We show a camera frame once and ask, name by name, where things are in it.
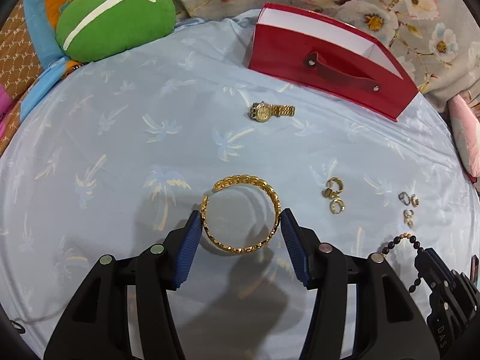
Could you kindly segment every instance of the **green pillow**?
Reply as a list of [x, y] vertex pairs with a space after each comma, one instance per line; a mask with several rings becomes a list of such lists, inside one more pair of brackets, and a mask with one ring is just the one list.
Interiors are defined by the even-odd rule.
[[78, 62], [98, 61], [173, 31], [172, 0], [73, 0], [60, 15], [57, 43]]

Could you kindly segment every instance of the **wristwatch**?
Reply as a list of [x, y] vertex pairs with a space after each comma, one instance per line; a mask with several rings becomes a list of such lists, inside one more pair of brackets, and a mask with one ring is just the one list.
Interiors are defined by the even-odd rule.
[[257, 122], [266, 122], [271, 116], [294, 116], [294, 114], [293, 105], [273, 105], [265, 102], [253, 103], [248, 112], [249, 118]]

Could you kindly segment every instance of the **brown leather handle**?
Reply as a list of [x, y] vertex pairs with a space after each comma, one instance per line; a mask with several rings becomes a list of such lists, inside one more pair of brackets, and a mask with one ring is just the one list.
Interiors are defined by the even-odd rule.
[[378, 83], [371, 78], [356, 76], [328, 66], [326, 60], [322, 58], [321, 55], [319, 55], [316, 51], [308, 54], [304, 58], [303, 62], [308, 68], [316, 68], [317, 74], [324, 80], [327, 80], [331, 83], [341, 85], [343, 87], [348, 86], [359, 88], [369, 92], [377, 92], [380, 90]]

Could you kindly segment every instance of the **watch dial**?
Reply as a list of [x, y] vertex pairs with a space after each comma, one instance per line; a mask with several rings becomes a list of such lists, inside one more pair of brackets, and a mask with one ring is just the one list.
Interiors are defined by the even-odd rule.
[[270, 109], [267, 105], [261, 105], [257, 109], [258, 120], [265, 121], [270, 117]]

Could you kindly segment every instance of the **metal rivet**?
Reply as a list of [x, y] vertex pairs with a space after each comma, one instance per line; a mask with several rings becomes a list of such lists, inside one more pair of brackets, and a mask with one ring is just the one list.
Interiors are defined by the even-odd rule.
[[153, 254], [160, 254], [160, 253], [162, 253], [164, 250], [165, 250], [165, 248], [163, 247], [162, 244], [156, 244], [156, 245], [153, 245], [153, 246], [150, 248], [150, 252], [153, 253]]
[[380, 263], [383, 263], [384, 258], [380, 253], [374, 253], [371, 255], [371, 260], [374, 263], [380, 264]]
[[112, 260], [113, 260], [112, 256], [110, 256], [109, 254], [106, 254], [100, 257], [100, 264], [102, 264], [103, 266], [106, 266], [107, 264], [110, 264]]
[[318, 246], [318, 250], [322, 253], [330, 253], [333, 250], [333, 246], [327, 243], [322, 243]]

